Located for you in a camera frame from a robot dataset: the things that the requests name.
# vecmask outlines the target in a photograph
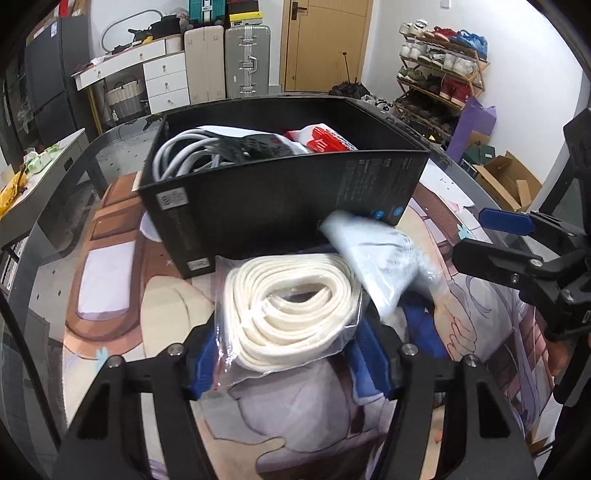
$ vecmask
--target white rope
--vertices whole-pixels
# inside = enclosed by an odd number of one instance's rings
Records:
[[[281,292],[317,293],[292,302]],[[229,358],[257,372],[319,358],[355,325],[361,284],[335,254],[258,257],[230,271],[223,296]]]

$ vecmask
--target desk drawer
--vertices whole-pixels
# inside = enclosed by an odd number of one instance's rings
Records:
[[[184,61],[184,52],[144,63],[144,76],[146,80],[185,70],[187,70],[187,67]]]
[[[187,88],[187,73],[184,70],[155,79],[146,80],[148,97],[175,92],[183,88]]]
[[[155,97],[150,97],[149,100],[152,113],[164,112],[165,110],[188,105],[189,89],[184,88],[182,90],[177,90],[176,92],[157,95]]]

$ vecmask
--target barcode label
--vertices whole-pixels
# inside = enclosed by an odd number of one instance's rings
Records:
[[[200,258],[199,260],[192,260],[187,262],[187,266],[190,270],[201,270],[202,268],[206,268],[210,265],[209,260],[207,258]]]
[[[160,192],[156,195],[160,208],[162,210],[168,210],[169,208],[180,207],[189,203],[187,193],[183,187],[178,189],[167,190],[166,192]]]

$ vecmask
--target suitcase handle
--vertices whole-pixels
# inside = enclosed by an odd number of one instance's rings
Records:
[[[258,67],[258,63],[256,62],[256,57],[252,55],[248,56],[249,60],[252,60],[252,70],[249,72],[251,75],[256,72],[256,68]]]

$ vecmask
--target white shoe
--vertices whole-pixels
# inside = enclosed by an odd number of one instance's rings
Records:
[[[445,61],[443,62],[443,70],[453,70],[456,63],[456,56],[451,53],[445,54]]]
[[[413,46],[413,49],[410,51],[409,58],[412,60],[418,60],[418,58],[422,55],[422,52],[417,48],[416,45]]]
[[[476,73],[476,63],[471,60],[458,58],[452,70],[458,75],[470,78]]]
[[[423,32],[427,29],[427,22],[424,20],[417,20],[410,27],[408,27],[408,34],[415,37],[422,37]]]
[[[413,44],[412,49],[410,51],[410,58],[413,60],[417,60],[419,56],[425,55],[427,53],[427,45],[422,42],[416,42]]]
[[[410,58],[410,53],[412,50],[412,45],[410,43],[403,43],[402,44],[402,50],[400,50],[400,56],[404,57],[405,59],[409,59]]]
[[[402,35],[408,35],[410,25],[410,23],[403,23],[402,25],[400,25],[400,29],[398,30],[398,32]]]

